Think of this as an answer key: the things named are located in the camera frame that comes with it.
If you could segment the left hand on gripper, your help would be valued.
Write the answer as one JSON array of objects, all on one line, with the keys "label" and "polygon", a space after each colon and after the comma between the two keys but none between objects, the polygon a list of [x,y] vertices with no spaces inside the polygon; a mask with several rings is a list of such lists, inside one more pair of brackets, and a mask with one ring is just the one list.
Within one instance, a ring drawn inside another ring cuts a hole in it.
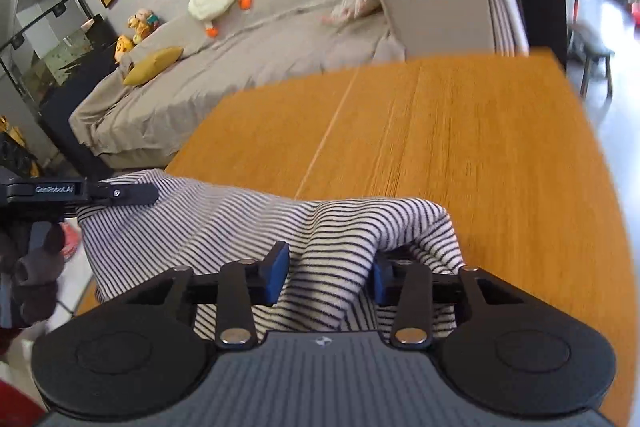
[{"label": "left hand on gripper", "polygon": [[58,305],[64,245],[55,222],[22,223],[1,232],[2,329],[27,329],[50,319]]}]

